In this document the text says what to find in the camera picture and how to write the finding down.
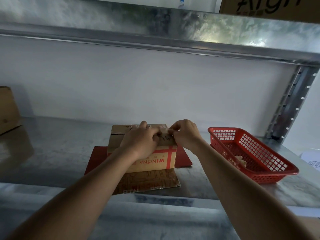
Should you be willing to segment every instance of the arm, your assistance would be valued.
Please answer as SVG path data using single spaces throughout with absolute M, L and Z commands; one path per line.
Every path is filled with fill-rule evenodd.
M 169 132 L 199 158 L 241 239 L 316 239 L 290 210 L 206 143 L 193 122 L 177 121 Z
M 44 205 L 8 240 L 87 239 L 127 169 L 155 150 L 159 131 L 142 121 L 106 161 Z

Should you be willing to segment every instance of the hand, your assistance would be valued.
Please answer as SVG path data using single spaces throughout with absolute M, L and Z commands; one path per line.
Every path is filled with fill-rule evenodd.
M 178 144 L 190 151 L 197 146 L 196 142 L 204 142 L 197 125 L 190 120 L 179 120 L 175 122 L 169 128 L 169 134 L 174 136 Z
M 139 128 L 133 125 L 132 129 L 124 135 L 120 147 L 132 150 L 137 160 L 147 158 L 158 145 L 159 133 L 159 127 L 149 128 L 147 122 L 142 121 Z

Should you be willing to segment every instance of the upper shelf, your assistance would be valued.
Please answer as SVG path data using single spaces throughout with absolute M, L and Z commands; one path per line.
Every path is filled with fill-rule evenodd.
M 320 65 L 320 25 L 95 0 L 0 0 L 0 35 Z

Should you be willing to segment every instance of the forearm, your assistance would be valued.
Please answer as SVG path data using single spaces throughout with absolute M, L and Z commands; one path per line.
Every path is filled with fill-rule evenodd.
M 205 141 L 196 142 L 192 152 L 241 239 L 315 239 L 285 206 Z
M 135 161 L 127 149 L 117 149 L 98 168 L 67 188 L 9 239 L 87 239 L 124 173 Z

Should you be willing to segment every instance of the left hand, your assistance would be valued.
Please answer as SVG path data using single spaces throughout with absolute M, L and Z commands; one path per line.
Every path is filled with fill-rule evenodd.
M 124 135 L 120 147 L 132 150 L 137 160 L 147 158 L 158 145 L 159 133 L 159 127 L 149 128 L 147 122 L 142 121 L 139 128 L 133 125 L 132 129 Z

